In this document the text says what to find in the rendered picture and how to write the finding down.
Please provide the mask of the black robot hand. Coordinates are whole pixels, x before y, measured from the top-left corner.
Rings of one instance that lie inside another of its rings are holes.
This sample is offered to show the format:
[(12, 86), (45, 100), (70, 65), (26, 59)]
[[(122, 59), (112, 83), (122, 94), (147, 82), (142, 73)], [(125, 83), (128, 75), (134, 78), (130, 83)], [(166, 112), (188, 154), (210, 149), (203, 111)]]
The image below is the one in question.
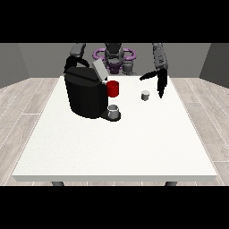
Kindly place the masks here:
[(81, 57), (76, 57), (73, 55), (70, 55), (65, 62), (65, 66), (64, 66), (64, 72), (67, 72), (67, 70), (71, 67), (76, 67), (77, 64), (82, 64), (86, 67), (89, 67), (89, 63), (87, 60), (82, 59)]
[(157, 77), (157, 92), (160, 98), (163, 97), (165, 87), (167, 86), (167, 69), (159, 69), (153, 72), (145, 73), (140, 77), (140, 80), (147, 80), (153, 77)]

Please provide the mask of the pale grey machine lid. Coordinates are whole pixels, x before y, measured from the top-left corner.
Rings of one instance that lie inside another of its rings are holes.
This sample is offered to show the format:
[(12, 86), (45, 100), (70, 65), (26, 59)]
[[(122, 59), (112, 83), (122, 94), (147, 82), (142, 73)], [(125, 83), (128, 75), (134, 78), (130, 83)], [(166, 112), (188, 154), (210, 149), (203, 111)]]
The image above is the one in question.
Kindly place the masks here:
[(92, 63), (92, 67), (96, 71), (96, 73), (97, 73), (97, 75), (101, 81), (104, 81), (107, 78), (108, 72), (107, 72), (106, 67), (104, 66), (104, 63), (102, 62), (101, 59), (97, 59), (96, 61), (94, 61)]

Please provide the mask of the black coffee machine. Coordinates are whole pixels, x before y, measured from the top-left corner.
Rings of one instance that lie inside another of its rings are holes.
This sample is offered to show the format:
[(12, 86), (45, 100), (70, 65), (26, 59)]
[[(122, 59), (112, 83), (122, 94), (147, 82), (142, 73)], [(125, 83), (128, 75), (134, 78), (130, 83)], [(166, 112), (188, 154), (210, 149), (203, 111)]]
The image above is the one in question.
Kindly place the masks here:
[(65, 86), (71, 110), (85, 118), (104, 118), (110, 122), (121, 119), (121, 113), (115, 119), (108, 117), (108, 99), (106, 82), (102, 82), (96, 71), (88, 67), (71, 67), (64, 75)]

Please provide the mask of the red pod holder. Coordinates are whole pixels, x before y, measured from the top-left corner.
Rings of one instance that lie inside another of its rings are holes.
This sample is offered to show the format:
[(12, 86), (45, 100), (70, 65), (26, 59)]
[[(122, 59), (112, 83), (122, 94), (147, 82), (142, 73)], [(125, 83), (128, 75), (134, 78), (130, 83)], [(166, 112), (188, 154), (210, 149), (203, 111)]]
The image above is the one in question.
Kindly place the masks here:
[(111, 98), (115, 98), (119, 95), (119, 82), (118, 81), (108, 81), (107, 86), (107, 95)]

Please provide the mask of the small grey cup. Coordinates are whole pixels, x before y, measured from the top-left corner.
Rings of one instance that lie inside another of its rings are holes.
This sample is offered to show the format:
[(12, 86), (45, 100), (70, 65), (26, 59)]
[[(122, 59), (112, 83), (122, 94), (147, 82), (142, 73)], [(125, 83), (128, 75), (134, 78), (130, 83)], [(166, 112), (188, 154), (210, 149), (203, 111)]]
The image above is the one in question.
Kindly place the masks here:
[(118, 117), (119, 115), (119, 108), (117, 105), (110, 105), (107, 108), (107, 112), (108, 112), (108, 117), (111, 119), (115, 119)]

